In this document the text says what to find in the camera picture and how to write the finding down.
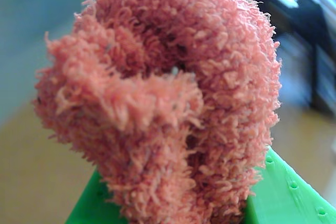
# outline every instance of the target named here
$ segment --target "pink fuzzy object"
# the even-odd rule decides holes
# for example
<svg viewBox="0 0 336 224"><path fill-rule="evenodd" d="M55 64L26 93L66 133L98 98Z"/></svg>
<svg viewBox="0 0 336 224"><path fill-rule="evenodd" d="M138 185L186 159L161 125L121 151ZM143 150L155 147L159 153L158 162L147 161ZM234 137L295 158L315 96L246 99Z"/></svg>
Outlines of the pink fuzzy object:
<svg viewBox="0 0 336 224"><path fill-rule="evenodd" d="M47 40L44 126L97 165L131 223L238 223L278 121L269 15L253 0L86 4Z"/></svg>

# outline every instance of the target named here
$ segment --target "fuzzy texture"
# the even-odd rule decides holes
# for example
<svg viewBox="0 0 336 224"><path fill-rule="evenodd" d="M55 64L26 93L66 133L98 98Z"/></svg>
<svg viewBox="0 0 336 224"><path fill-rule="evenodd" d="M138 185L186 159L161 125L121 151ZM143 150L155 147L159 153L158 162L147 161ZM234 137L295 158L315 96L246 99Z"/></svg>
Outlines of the fuzzy texture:
<svg viewBox="0 0 336 224"><path fill-rule="evenodd" d="M46 39L44 126L97 165L130 223L238 223L278 121L269 15L253 0L86 4Z"/></svg>

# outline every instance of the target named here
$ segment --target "small hole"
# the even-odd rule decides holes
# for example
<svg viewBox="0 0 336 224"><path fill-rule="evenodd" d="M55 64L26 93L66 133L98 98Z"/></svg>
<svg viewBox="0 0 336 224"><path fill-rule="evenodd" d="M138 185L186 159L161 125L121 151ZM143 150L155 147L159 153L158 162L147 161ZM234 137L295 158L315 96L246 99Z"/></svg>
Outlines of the small hole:
<svg viewBox="0 0 336 224"><path fill-rule="evenodd" d="M296 188L298 188L298 184L296 184L295 181L292 181L292 182L290 183L289 186L290 186L292 189L296 189Z"/></svg>
<svg viewBox="0 0 336 224"><path fill-rule="evenodd" d="M326 213L325 213L325 210L322 208L322 207L320 207L319 209L318 209L318 211L319 211L319 215L325 215Z"/></svg>
<svg viewBox="0 0 336 224"><path fill-rule="evenodd" d="M273 159L270 156L266 157L266 163L268 164L273 163Z"/></svg>

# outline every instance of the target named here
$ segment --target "blurry background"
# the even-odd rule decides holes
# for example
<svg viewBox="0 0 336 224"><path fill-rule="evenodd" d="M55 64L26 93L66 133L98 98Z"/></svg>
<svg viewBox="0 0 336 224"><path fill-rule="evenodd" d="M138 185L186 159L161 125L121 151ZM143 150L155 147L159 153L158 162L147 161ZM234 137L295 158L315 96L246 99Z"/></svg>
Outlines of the blurry background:
<svg viewBox="0 0 336 224"><path fill-rule="evenodd" d="M0 0L0 223L64 223L93 171L48 139L29 105L48 64L44 32L70 32L82 1ZM257 1L281 42L274 149L336 206L336 0Z"/></svg>

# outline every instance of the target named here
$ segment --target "gray wall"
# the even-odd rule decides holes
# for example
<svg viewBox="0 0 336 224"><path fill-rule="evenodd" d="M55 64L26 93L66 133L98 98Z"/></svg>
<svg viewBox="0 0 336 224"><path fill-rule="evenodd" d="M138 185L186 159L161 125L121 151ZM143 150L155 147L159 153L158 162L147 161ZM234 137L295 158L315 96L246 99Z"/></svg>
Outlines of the gray wall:
<svg viewBox="0 0 336 224"><path fill-rule="evenodd" d="M36 69L45 66L44 32L68 33L84 0L0 0L0 125L35 93Z"/></svg>

